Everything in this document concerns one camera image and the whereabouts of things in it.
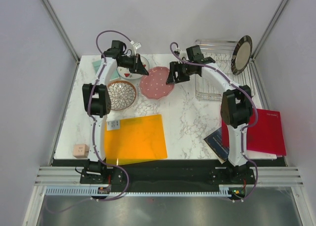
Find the pink polka dot plate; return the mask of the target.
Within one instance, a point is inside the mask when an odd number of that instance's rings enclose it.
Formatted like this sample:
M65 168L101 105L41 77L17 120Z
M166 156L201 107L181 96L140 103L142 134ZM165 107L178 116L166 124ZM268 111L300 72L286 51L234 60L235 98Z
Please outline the pink polka dot plate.
M154 67L149 70L149 75L142 76L139 88L147 99L161 99L169 95L174 89L174 84L166 84L169 68Z

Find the brown rim floral plate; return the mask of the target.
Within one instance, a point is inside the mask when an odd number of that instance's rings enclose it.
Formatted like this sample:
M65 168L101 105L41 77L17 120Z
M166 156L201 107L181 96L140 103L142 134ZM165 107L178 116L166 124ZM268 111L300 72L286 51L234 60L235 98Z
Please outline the brown rim floral plate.
M108 93L111 100L111 110L121 111L129 108L136 100L135 86L125 80L118 80L108 85Z

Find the dark rim beige plate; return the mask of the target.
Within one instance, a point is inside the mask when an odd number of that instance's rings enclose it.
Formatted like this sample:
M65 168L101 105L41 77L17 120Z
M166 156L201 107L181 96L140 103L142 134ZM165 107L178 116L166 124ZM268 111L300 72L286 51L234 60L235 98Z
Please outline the dark rim beige plate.
M231 71L233 75L241 74L247 67L252 54L252 38L243 36L237 43L231 58Z

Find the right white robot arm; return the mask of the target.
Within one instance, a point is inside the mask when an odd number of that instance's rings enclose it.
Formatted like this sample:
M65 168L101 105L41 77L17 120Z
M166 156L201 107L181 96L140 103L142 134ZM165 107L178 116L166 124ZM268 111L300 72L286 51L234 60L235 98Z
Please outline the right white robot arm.
M233 166L226 171L226 177L229 182L238 183L244 177L240 166L249 161L246 136L248 128L253 126L249 123L250 118L254 115L255 120L258 120L250 87L241 86L229 78L218 68L213 58L204 57L198 45L186 49L188 60L180 57L180 49L176 42L172 42L169 48L177 61L169 63L166 84L190 81L192 75L198 75L209 80L222 93L220 115L228 128L228 161Z

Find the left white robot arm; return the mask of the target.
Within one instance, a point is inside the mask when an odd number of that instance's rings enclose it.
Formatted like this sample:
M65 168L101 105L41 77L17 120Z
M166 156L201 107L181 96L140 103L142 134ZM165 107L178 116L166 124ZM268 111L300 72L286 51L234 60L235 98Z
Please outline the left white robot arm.
M91 135L88 159L90 161L104 163L106 154L104 150L104 135L107 115L111 111L111 99L108 93L108 84L117 67L127 68L132 74L148 75L137 49L140 43L131 41L132 52L124 53L126 44L119 40L113 40L109 49L101 53L101 64L96 77L91 83L82 85L84 109L91 121Z

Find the white watermelon pattern plate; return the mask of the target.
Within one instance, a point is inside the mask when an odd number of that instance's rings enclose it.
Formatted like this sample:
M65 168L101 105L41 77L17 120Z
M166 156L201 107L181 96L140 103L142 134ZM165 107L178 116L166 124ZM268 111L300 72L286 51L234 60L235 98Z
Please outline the white watermelon pattern plate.
M149 63L148 59L142 55L140 56L140 58L141 58L141 62L143 64L143 66L148 71L150 68L150 63ZM136 79L140 79L142 77L142 75L140 75L140 74L131 73L128 68L124 68L124 67L117 67L117 73L121 78L124 78L126 80L136 80Z

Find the teal book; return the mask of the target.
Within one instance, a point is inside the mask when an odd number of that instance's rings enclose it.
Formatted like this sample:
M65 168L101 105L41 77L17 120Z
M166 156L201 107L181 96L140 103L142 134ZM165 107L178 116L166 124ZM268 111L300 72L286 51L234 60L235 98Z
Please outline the teal book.
M93 65L95 73L97 73L100 66L101 66L101 60L97 60L97 61L92 62L92 65ZM112 73L112 76L110 78L110 82L114 82L117 80L120 80L120 76L119 76L117 70L114 70Z

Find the orange translucent plastic sheet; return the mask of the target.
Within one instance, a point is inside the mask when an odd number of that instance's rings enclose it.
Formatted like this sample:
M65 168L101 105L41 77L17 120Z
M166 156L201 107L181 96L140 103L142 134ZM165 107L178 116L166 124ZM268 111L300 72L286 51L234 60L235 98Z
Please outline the orange translucent plastic sheet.
M167 158L160 114L107 121L104 137L108 164L127 165Z

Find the dark blue book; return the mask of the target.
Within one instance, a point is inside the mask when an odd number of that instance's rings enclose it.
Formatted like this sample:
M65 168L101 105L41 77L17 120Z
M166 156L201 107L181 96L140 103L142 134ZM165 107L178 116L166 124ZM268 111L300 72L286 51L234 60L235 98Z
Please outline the dark blue book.
M228 160L229 148L222 143L222 128L218 128L216 131L204 138L206 144L215 153L216 157L221 163Z

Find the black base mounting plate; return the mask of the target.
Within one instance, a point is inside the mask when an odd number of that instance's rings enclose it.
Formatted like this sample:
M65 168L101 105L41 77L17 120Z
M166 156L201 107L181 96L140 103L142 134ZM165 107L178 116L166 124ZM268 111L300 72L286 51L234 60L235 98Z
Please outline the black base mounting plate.
M115 191L218 190L220 185L250 186L255 182L249 164L233 167L217 160L157 160L128 164L119 169L89 162L81 184L109 184Z

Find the pink cube power socket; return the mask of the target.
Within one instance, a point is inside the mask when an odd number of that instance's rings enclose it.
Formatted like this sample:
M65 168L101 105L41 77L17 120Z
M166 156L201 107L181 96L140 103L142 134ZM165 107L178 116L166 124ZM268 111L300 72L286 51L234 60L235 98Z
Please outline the pink cube power socket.
M73 148L73 157L75 158L87 158L89 154L89 146L86 144L77 144Z

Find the red translucent plastic sheet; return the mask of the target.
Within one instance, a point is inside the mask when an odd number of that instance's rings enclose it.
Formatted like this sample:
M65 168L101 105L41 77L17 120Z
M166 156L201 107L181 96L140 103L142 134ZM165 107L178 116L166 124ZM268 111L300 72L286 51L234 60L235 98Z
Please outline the red translucent plastic sheet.
M247 130L247 156L276 159L286 155L280 112L258 109L258 121Z

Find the left aluminium frame post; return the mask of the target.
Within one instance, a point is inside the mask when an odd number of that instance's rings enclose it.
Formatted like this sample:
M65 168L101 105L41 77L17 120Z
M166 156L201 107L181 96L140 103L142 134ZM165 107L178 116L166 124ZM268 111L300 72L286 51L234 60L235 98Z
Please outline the left aluminium frame post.
M67 47L68 51L71 53L73 59L77 64L80 62L80 57L76 52L73 44L71 43L69 36L67 35L62 23L60 22L53 6L51 5L49 0L40 0L44 9L46 10L48 16L52 20L55 28L57 29L58 34L60 35L62 41L64 42L65 46Z

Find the aluminium frame post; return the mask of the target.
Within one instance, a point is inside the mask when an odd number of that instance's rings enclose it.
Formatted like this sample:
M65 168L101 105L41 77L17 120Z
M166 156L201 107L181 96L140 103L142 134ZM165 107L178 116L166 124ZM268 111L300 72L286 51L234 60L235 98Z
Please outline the aluminium frame post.
M69 36L67 35L62 23L60 22L53 6L51 5L49 0L40 0L44 9L46 10L48 16L52 20L55 28L57 29L58 34L60 35L62 41L64 42L65 46L67 47L68 51L71 53L73 59L77 64L80 62L80 57L76 52L73 44L71 43Z
M281 0L278 4L272 18L270 19L265 31L263 32L257 46L255 47L251 59L255 60L256 57L259 55L263 45L265 44L266 40L268 39L270 33L276 26L277 22L279 21L280 17L282 16L284 10L286 9L287 5L289 4L290 0Z

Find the aluminium front rail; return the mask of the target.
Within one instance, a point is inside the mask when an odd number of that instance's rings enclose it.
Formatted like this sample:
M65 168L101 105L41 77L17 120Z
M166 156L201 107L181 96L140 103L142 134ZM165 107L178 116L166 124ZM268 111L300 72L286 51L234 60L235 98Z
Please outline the aluminium front rail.
M258 167L260 187L302 187L296 167ZM78 186L80 175L74 167L41 167L37 173L37 186Z

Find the right aluminium frame post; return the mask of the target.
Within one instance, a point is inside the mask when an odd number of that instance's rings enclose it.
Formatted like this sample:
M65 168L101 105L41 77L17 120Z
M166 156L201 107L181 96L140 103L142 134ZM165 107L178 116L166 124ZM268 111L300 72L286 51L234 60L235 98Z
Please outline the right aluminium frame post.
M278 4L272 18L270 19L265 31L263 32L257 46L255 47L251 59L255 60L256 57L259 55L263 45L265 44L266 40L268 39L270 33L276 26L277 22L279 21L280 17L282 16L284 10L286 9L287 5L289 4L290 0L281 0Z

